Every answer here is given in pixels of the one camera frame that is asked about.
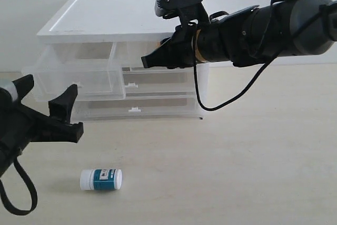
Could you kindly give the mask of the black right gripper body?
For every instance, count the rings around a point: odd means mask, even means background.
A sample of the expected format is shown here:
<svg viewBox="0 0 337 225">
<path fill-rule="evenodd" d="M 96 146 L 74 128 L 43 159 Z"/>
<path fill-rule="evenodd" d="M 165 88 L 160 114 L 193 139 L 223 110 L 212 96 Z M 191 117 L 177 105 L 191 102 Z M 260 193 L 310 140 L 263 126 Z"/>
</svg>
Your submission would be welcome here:
<svg viewBox="0 0 337 225">
<path fill-rule="evenodd" d="M 171 37 L 160 41 L 159 67 L 184 69 L 196 64 L 207 63 L 196 46 L 197 24 L 188 23 L 187 28 L 177 26 Z"/>
</svg>

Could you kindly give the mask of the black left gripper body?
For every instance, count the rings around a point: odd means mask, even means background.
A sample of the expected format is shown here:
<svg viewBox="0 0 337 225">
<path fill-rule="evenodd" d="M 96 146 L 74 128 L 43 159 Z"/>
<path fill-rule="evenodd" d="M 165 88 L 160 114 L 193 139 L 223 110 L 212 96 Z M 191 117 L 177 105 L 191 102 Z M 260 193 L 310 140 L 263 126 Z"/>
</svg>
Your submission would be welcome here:
<svg viewBox="0 0 337 225">
<path fill-rule="evenodd" d="M 1 105 L 1 172 L 31 143 L 36 120 L 46 116 L 22 103 Z"/>
</svg>

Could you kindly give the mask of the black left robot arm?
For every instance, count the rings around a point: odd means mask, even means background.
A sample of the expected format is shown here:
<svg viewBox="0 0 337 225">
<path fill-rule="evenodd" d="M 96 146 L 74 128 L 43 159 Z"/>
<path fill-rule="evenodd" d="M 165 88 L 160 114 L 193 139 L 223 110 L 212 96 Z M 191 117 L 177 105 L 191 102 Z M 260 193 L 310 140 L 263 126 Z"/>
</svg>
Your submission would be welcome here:
<svg viewBox="0 0 337 225">
<path fill-rule="evenodd" d="M 48 101 L 49 115 L 21 102 L 1 103 L 1 174 L 30 143 L 78 143 L 84 133 L 83 123 L 71 123 L 72 109 L 78 95 L 76 84 Z"/>
</svg>

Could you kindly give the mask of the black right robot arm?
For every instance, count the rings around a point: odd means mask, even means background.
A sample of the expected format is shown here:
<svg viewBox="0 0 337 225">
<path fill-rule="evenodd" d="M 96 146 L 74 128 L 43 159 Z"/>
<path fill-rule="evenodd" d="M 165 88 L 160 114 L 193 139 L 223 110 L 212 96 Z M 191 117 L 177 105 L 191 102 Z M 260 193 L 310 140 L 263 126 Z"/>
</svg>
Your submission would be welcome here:
<svg viewBox="0 0 337 225">
<path fill-rule="evenodd" d="M 275 57 L 321 55 L 336 42 L 333 0 L 271 0 L 232 14 L 209 15 L 203 0 L 156 0 L 155 14 L 180 24 L 152 53 L 145 68 L 168 69 L 231 62 L 236 67 L 264 64 Z"/>
</svg>

